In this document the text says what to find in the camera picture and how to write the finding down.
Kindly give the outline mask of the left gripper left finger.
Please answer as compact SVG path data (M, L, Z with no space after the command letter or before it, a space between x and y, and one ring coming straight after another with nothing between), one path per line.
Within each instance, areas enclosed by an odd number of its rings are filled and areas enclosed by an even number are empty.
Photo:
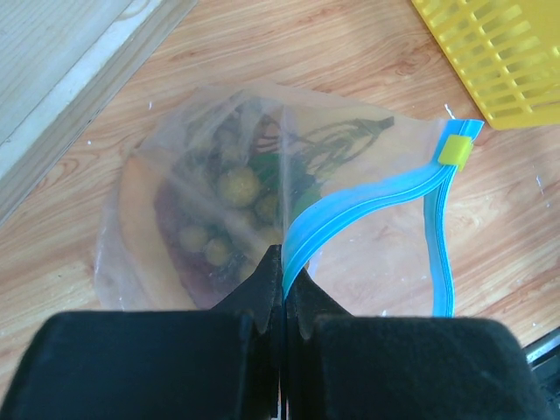
M4 419L271 419L280 249L204 311L65 311L25 351Z

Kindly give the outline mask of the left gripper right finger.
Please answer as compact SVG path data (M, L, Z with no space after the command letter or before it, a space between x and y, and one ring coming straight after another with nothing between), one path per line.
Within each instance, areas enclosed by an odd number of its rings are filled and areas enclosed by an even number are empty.
M556 419L559 379L487 318L359 317L306 272L284 304L289 419Z

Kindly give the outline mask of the longan fruit bunch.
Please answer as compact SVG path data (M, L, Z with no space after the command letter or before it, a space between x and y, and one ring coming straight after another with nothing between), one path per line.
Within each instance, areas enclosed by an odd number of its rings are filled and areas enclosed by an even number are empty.
M182 252L220 284L247 279L266 248L323 197L336 171L357 161L395 124L392 116L301 107L297 122L278 101L252 97L220 106L189 126L173 167L185 220Z

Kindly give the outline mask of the clear zip top bag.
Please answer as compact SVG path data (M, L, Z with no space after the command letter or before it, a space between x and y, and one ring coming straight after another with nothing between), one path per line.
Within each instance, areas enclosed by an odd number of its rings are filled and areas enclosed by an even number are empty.
M281 289L297 274L311 280L347 311L371 316L450 317L455 290L445 235L452 182L463 169L483 122L443 117L418 120L361 101L271 84L196 89L135 148L176 164L186 152L189 126L220 106L252 97L298 109L339 109L345 116L392 116L394 126L356 162L336 171L323 197L286 230L280 248ZM118 221L121 176L103 209L94 287L110 309L157 309L143 304L134 263Z

